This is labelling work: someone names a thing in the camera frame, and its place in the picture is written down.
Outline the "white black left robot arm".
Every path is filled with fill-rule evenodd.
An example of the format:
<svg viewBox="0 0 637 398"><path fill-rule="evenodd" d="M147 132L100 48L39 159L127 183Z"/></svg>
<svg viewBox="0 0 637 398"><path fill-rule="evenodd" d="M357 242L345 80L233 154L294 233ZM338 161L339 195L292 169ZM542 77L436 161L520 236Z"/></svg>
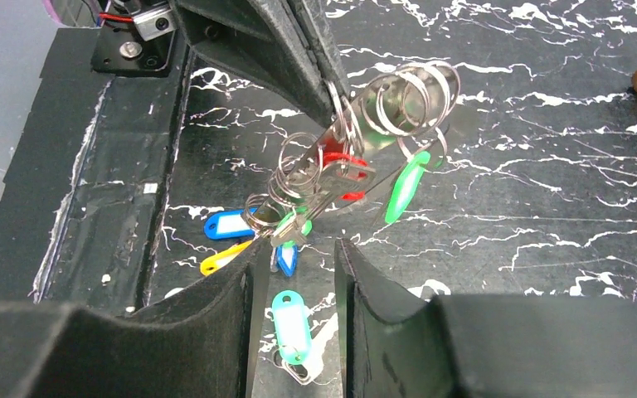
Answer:
<svg viewBox="0 0 637 398"><path fill-rule="evenodd" d="M349 96L320 1L90 1L92 30L61 28L42 75L164 77L183 41L207 64L328 126Z"/></svg>

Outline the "blue key tag front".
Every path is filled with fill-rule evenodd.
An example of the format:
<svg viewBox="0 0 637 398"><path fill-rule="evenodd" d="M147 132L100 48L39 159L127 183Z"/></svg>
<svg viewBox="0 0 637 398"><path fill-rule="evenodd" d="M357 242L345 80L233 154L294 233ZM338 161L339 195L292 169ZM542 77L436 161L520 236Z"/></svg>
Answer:
<svg viewBox="0 0 637 398"><path fill-rule="evenodd" d="M224 240L253 236L255 232L243 218L244 210L220 211L211 215L203 228L210 240Z"/></svg>

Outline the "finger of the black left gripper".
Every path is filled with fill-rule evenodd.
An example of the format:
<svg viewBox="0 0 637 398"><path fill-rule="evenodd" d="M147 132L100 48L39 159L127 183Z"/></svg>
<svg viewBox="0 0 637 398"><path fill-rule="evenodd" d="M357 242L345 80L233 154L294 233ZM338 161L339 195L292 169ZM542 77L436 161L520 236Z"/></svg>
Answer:
<svg viewBox="0 0 637 398"><path fill-rule="evenodd" d="M328 84L288 1L170 3L186 43L205 62L273 91L322 127L332 122Z"/></svg>
<svg viewBox="0 0 637 398"><path fill-rule="evenodd" d="M348 97L350 89L347 73L326 16L325 1L289 0L288 4L308 42L309 51L316 60L319 74L335 85L339 96Z"/></svg>

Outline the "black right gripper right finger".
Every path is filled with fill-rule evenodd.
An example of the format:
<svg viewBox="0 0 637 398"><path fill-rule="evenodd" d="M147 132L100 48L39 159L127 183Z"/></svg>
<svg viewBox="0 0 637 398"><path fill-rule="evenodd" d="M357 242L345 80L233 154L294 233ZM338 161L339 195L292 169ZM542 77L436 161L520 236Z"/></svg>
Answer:
<svg viewBox="0 0 637 398"><path fill-rule="evenodd" d="M346 397L637 397L637 305L507 294L424 300L334 246Z"/></svg>

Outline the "yellow key tag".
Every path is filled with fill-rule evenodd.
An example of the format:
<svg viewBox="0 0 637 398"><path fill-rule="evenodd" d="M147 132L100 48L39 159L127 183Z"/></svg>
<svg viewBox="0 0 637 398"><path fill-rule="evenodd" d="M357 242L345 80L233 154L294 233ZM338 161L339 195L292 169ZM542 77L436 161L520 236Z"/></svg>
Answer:
<svg viewBox="0 0 637 398"><path fill-rule="evenodd" d="M201 274L203 276L209 276L215 273L217 270L225 267L252 243L252 240L248 240L243 243L233 245L226 250L220 251L217 254L205 258L200 263Z"/></svg>

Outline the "red key tag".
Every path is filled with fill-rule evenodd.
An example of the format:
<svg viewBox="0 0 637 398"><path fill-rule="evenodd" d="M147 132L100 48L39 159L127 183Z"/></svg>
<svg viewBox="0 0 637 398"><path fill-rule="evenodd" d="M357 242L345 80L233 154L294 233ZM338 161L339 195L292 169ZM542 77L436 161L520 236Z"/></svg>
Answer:
<svg viewBox="0 0 637 398"><path fill-rule="evenodd" d="M366 194L367 184L374 171L361 158L339 152L326 152L322 156L323 169L319 178L322 191L333 199L357 201Z"/></svg>

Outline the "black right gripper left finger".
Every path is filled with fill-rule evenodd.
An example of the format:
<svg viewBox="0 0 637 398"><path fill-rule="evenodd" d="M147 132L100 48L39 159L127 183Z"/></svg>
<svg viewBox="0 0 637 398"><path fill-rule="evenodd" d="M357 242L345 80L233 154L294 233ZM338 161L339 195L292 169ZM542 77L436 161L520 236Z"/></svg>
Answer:
<svg viewBox="0 0 637 398"><path fill-rule="evenodd" d="M271 245L114 317L72 303L0 301L0 397L249 397Z"/></svg>

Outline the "blue key tag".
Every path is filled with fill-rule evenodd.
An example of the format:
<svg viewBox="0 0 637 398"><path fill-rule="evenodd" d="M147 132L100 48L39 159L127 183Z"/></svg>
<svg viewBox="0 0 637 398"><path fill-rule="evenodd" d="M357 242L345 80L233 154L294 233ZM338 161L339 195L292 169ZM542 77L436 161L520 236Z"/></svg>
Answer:
<svg viewBox="0 0 637 398"><path fill-rule="evenodd" d="M296 244L281 245L275 249L276 264L286 277L294 275L298 258L299 248Z"/></svg>
<svg viewBox="0 0 637 398"><path fill-rule="evenodd" d="M210 240L224 240L253 236L255 232L243 218L244 210L220 211L211 215L203 228Z"/></svg>

